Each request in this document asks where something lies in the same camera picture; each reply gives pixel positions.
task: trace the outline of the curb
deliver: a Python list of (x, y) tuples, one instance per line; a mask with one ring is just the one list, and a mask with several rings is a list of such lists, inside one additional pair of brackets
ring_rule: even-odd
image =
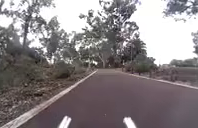
[(75, 84), (71, 85), (70, 87), (66, 88), (65, 90), (63, 90), (59, 94), (55, 95), (51, 99), (49, 99), (49, 100), (41, 103), (40, 105), (37, 105), (36, 107), (34, 107), (33, 109), (31, 109), (30, 111), (22, 114), (21, 116), (19, 116), (16, 119), (8, 122), (7, 124), (3, 125), (0, 128), (17, 128), (17, 127), (21, 126), (22, 124), (26, 123), (28, 120), (30, 120), (31, 118), (33, 118), (34, 116), (36, 116), (38, 113), (40, 113), (41, 111), (43, 111), (44, 109), (46, 109), (47, 107), (49, 107), (55, 101), (57, 101), (58, 99), (60, 99), (61, 97), (63, 97), (65, 94), (69, 93), (72, 89), (74, 89), (80, 83), (84, 82), (86, 79), (88, 79), (89, 77), (91, 77), (92, 75), (94, 75), (96, 72), (97, 72), (97, 70), (94, 71), (94, 72), (92, 72), (90, 75), (86, 76), (85, 78), (79, 80)]
[(129, 73), (125, 73), (125, 72), (121, 72), (121, 73), (126, 74), (126, 75), (130, 75), (130, 76), (134, 76), (134, 77), (138, 77), (138, 78), (147, 79), (147, 80), (154, 80), (154, 81), (157, 81), (157, 82), (162, 82), (162, 83), (166, 83), (166, 84), (177, 85), (177, 86), (181, 86), (181, 87), (184, 87), (184, 88), (190, 88), (190, 89), (198, 90), (198, 87), (194, 87), (194, 86), (190, 86), (190, 85), (186, 85), (186, 84), (180, 84), (180, 83), (170, 82), (170, 81), (166, 81), (166, 80), (158, 80), (158, 79), (148, 78), (148, 77), (144, 77), (144, 76), (139, 76), (139, 75), (136, 75), (136, 74), (129, 74)]

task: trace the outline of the asphalt road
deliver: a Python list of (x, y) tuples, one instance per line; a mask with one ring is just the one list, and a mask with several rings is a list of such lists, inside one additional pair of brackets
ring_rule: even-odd
[(21, 128), (125, 128), (130, 116), (137, 128), (198, 128), (198, 90), (99, 70), (26, 122)]

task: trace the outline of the white sky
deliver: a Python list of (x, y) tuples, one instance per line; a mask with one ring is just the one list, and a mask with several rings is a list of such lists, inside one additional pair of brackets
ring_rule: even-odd
[[(68, 32), (80, 31), (85, 22), (79, 19), (79, 14), (87, 13), (89, 9), (97, 10), (98, 1), (55, 0), (56, 8), (44, 9), (42, 14), (46, 19), (57, 15), (61, 27)], [(175, 22), (172, 18), (163, 18), (162, 0), (142, 0), (141, 3), (131, 20), (140, 28), (140, 36), (147, 45), (148, 56), (156, 58), (157, 64), (194, 57), (191, 32), (198, 30), (198, 16), (196, 20), (188, 20), (186, 23)]]

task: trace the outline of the dirt verge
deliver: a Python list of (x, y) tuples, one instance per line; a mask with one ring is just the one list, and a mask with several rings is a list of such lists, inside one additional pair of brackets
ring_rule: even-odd
[(76, 74), (68, 79), (31, 82), (19, 87), (1, 89), (0, 126), (50, 99), (90, 73)]

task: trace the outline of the white road marking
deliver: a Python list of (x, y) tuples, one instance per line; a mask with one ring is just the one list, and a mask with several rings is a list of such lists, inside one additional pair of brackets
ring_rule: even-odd
[(71, 122), (71, 118), (68, 117), (68, 116), (65, 116), (62, 120), (62, 122), (60, 123), (59, 127), (58, 128), (68, 128), (69, 127), (69, 124)]
[(157, 82), (167, 83), (167, 84), (170, 84), (170, 85), (177, 85), (177, 86), (181, 86), (181, 87), (185, 87), (185, 88), (198, 90), (198, 87), (194, 87), (194, 86), (190, 86), (190, 85), (186, 85), (186, 84), (180, 84), (180, 83), (170, 82), (170, 81), (166, 81), (166, 80), (158, 80), (158, 79), (148, 78), (148, 77), (144, 77), (144, 76), (139, 76), (139, 75), (136, 75), (136, 74), (129, 74), (129, 73), (121, 72), (121, 71), (117, 71), (117, 72), (120, 72), (120, 73), (123, 73), (123, 74), (126, 74), (126, 75), (130, 75), (130, 76), (134, 76), (134, 77), (137, 77), (137, 78), (154, 80), (154, 81), (157, 81)]
[(59, 94), (55, 95), (51, 99), (43, 102), (42, 104), (34, 107), (30, 111), (28, 111), (28, 112), (24, 113), (23, 115), (19, 116), (18, 118), (16, 118), (16, 119), (10, 121), (9, 123), (3, 125), (1, 128), (17, 128), (17, 127), (21, 126), (22, 124), (26, 123), (28, 120), (33, 118), (35, 115), (37, 115), (39, 112), (43, 111), (48, 106), (50, 106), (52, 103), (57, 101), (59, 98), (63, 97), (65, 94), (67, 94), (72, 89), (77, 87), (80, 83), (84, 82), (86, 79), (91, 77), (96, 72), (97, 72), (97, 70), (94, 71), (93, 73), (91, 73), (90, 75), (86, 76), (85, 78), (81, 79), (80, 81), (76, 82), (74, 85), (70, 86), (69, 88), (65, 89), (64, 91), (60, 92)]
[(131, 117), (125, 117), (123, 119), (124, 124), (126, 125), (127, 128), (137, 128)]

